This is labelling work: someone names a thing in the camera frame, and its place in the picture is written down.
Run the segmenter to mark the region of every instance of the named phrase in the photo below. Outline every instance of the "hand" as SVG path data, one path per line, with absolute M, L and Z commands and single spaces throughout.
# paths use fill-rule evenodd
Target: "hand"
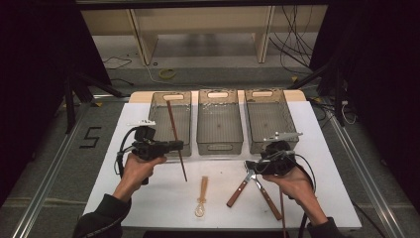
M 133 193 L 142 185 L 142 181 L 154 173 L 154 167 L 165 162 L 166 157 L 157 157 L 151 161 L 144 161 L 130 153 L 124 167 L 124 175 L 113 196 L 125 202 L 129 201 Z
M 313 192 L 309 178 L 298 167 L 293 168 L 283 177 L 262 176 L 262 178 L 276 183 L 284 194 L 293 197 L 306 212 L 312 225 L 320 225 L 328 221 Z
M 262 176 L 262 178 L 276 183 L 284 194 L 293 197 L 298 204 L 301 200 L 316 198 L 309 178 L 298 167 L 294 167 L 282 177 Z

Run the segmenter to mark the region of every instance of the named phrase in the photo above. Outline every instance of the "wooden handle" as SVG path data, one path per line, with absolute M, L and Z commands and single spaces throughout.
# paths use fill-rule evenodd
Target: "wooden handle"
M 200 191 L 200 197 L 198 198 L 198 202 L 205 202 L 206 201 L 206 190 L 207 190 L 207 181 L 209 180 L 209 177 L 203 177 L 201 179 L 201 191 Z
M 239 195 L 241 194 L 242 190 L 244 189 L 244 187 L 247 185 L 248 183 L 246 181 L 243 181 L 241 183 L 241 185 L 239 185 L 238 189 L 236 189 L 236 191 L 234 192 L 234 194 L 232 195 L 231 199 L 228 200 L 228 203 L 226 203 L 227 206 L 232 207 L 236 201 L 236 199 L 238 199 Z
M 265 199 L 266 203 L 268 203 L 269 208 L 272 211 L 272 214 L 274 214 L 275 219 L 277 220 L 281 220 L 281 218 L 283 217 L 281 215 L 281 213 L 277 210 L 277 207 L 275 207 L 274 202 L 272 202 L 271 198 L 269 197 L 268 193 L 266 193 L 266 190 L 262 187 L 260 189 L 260 191 L 262 192 L 262 196 Z

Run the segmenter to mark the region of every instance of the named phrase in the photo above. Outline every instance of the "person's right hand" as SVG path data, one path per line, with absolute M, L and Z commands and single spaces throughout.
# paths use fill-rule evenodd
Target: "person's right hand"
M 294 167 L 282 177 L 262 176 L 262 178 L 276 183 L 284 194 L 296 199 L 299 205 L 303 199 L 315 198 L 309 178 L 298 167 Z
M 293 197 L 308 215 L 312 225 L 320 225 L 328 221 L 313 192 L 309 178 L 298 167 L 282 177 L 262 176 L 262 178 L 275 182 L 284 194 Z

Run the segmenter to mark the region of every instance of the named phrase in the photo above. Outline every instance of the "gray carpet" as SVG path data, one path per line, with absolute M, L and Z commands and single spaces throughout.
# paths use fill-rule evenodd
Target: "gray carpet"
M 175 78 L 168 81 L 158 78 L 158 68 L 151 68 L 151 72 L 155 80 L 172 84 L 200 84 L 201 86 L 174 86 L 167 83 L 152 82 L 149 73 L 145 69 L 108 71 L 111 78 L 122 78 L 135 83 L 134 86 L 131 86 L 124 81 L 113 80 L 114 88 L 125 93 L 139 90 L 195 90 L 202 88 L 203 85 L 238 89 L 286 87 L 291 84 L 290 78 L 293 75 L 293 73 L 285 69 L 270 67 L 177 68 Z M 314 81 L 314 83 L 305 85 L 303 91 L 307 96 L 316 96 L 313 85 L 316 85 L 317 81 Z M 95 87 L 92 87 L 92 91 L 95 94 L 103 94 L 102 90 Z M 31 230 L 30 237 L 69 237 L 77 217 L 82 213 L 124 105 L 123 101 L 118 101 L 114 98 L 98 99 L 98 101 L 103 103 L 100 107 L 90 107 L 87 115 L 84 117 L 71 149 L 48 195 L 48 199 Z M 323 112 L 319 108 L 314 107 L 314 112 L 318 118 L 323 116 Z M 44 174 L 47 172 L 63 140 L 66 129 L 65 120 L 65 109 L 59 108 L 57 116 L 51 122 L 50 129 L 38 149 L 36 159 L 28 164 L 9 199 L 1 207 L 0 237 L 11 236 L 30 198 L 34 196 L 41 184 Z M 319 124 L 320 126 L 325 125 L 322 131 L 350 198 L 385 232 L 331 122 L 326 118 L 321 120 Z M 99 140 L 95 148 L 82 149 L 80 146 L 93 144 L 92 141 L 84 140 L 89 127 L 100 127 L 100 129 L 91 130 L 89 134 L 90 136 L 99 137 Z M 406 237 L 420 237 L 419 214 L 411 206 L 411 203 L 403 194 L 387 167 L 380 162 L 377 150 L 366 133 L 363 124 L 361 122 L 357 122 L 354 125 L 347 124 L 346 129 L 362 154 L 383 196 L 400 221 Z M 358 215 L 363 223 L 363 228 L 348 232 L 348 234 L 355 237 L 380 237 L 372 225 L 359 212 Z M 124 237 L 141 237 L 144 232 L 134 228 L 125 228 L 124 230 Z M 292 235 L 291 237 L 296 237 L 294 231 L 291 231 L 290 234 Z

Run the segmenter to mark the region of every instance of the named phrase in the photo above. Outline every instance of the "tongs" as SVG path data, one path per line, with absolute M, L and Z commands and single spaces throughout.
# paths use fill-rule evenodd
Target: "tongs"
M 257 179 L 256 172 L 252 169 L 250 169 L 247 166 L 247 163 L 244 162 L 245 168 L 247 169 L 247 176 L 244 178 L 242 183 L 239 185 L 239 187 L 235 190 L 232 197 L 229 199 L 229 201 L 226 203 L 227 206 L 232 207 L 235 203 L 235 201 L 238 199 L 239 195 L 241 194 L 242 190 L 245 188 L 245 186 L 248 184 L 248 182 L 252 179 L 256 182 L 257 187 L 259 188 L 264 200 L 268 204 L 269 208 L 272 211 L 272 214 L 274 214 L 275 219 L 281 220 L 282 215 L 277 210 L 277 207 L 275 207 L 275 204 L 272 202 L 271 198 L 269 197 L 268 193 L 266 192 L 265 188 L 263 188 L 263 185 L 259 182 Z

